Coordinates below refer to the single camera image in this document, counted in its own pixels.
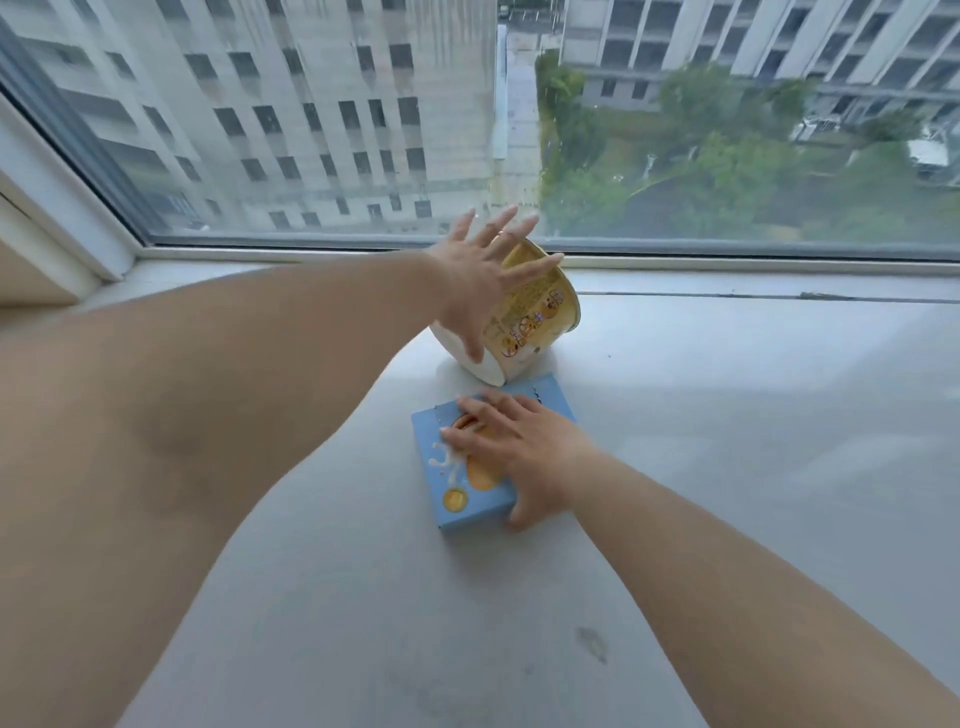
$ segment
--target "hand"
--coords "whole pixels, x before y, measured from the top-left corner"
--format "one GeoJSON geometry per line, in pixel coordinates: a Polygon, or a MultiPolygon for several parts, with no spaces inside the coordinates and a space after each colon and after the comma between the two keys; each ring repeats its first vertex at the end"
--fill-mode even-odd
{"type": "Polygon", "coordinates": [[[480,331],[491,309],[508,291],[538,279],[556,267],[564,256],[549,255],[505,269],[501,266],[503,259],[530,233],[539,218],[531,215],[504,230],[516,216],[516,205],[511,205],[467,240],[473,215],[471,210],[460,218],[450,235],[427,252],[444,265],[447,290],[451,292],[450,302],[438,321],[460,337],[467,356],[479,363],[484,353],[480,331]]]}
{"type": "Polygon", "coordinates": [[[586,433],[536,400],[484,391],[486,401],[460,398],[460,408],[492,437],[446,427],[441,436],[463,455],[509,476],[516,505],[507,524],[522,530],[573,506],[588,482],[591,458],[600,454],[586,433]]]}

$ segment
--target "apartment building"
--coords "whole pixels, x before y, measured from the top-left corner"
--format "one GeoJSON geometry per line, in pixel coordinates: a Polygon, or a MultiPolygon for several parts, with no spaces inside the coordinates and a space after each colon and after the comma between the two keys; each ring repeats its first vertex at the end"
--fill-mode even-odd
{"type": "Polygon", "coordinates": [[[494,3],[0,0],[0,18],[174,229],[436,232],[487,200],[494,3]]]}
{"type": "Polygon", "coordinates": [[[960,114],[960,0],[567,0],[562,61],[584,101],[656,109],[660,82],[715,61],[766,85],[819,81],[811,112],[850,123],[960,114]]]}

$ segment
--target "window glass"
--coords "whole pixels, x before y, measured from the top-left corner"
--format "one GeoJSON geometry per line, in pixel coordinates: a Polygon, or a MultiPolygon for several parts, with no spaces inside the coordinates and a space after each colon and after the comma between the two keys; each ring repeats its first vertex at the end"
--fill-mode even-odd
{"type": "Polygon", "coordinates": [[[0,0],[0,85],[146,244],[960,260],[960,0],[502,4],[0,0]]]}

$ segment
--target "blue cardboard box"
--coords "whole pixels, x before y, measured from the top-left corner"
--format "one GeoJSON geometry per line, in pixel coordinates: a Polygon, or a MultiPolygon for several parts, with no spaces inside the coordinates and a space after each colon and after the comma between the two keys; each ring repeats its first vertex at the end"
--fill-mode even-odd
{"type": "MultiPolygon", "coordinates": [[[[500,389],[538,400],[543,406],[576,422],[553,375],[506,384],[500,389]]],[[[505,515],[513,508],[516,491],[510,478],[487,472],[479,463],[473,463],[472,458],[465,461],[454,455],[441,440],[441,427],[479,425],[460,411],[456,401],[416,412],[411,419],[426,472],[430,503],[441,529],[459,527],[497,514],[505,515]]]]}

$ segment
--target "stain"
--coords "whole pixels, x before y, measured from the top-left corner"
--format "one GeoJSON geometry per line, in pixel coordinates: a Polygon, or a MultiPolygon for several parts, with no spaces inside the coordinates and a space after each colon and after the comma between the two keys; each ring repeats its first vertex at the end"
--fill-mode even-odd
{"type": "Polygon", "coordinates": [[[607,641],[603,639],[603,635],[590,627],[577,627],[575,635],[577,643],[596,658],[598,663],[601,665],[607,663],[609,649],[607,648],[607,641]]]}

